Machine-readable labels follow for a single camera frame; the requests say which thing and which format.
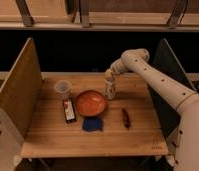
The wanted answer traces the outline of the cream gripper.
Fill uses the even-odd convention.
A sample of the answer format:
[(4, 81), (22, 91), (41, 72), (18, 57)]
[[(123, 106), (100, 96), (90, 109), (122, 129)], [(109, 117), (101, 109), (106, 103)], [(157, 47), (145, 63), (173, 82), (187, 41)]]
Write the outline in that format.
[(129, 69), (124, 65), (121, 59), (117, 59), (110, 65), (110, 69), (105, 71), (105, 79), (109, 82), (115, 81), (115, 75), (127, 73)]

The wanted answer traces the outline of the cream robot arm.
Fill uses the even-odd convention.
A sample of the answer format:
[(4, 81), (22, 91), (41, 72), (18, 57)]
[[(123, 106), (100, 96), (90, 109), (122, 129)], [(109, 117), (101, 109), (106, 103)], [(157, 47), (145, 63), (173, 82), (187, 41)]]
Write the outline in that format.
[(105, 95), (115, 98), (115, 76), (139, 74), (180, 116), (174, 171), (199, 171), (199, 94), (150, 66), (149, 52), (126, 50), (105, 71)]

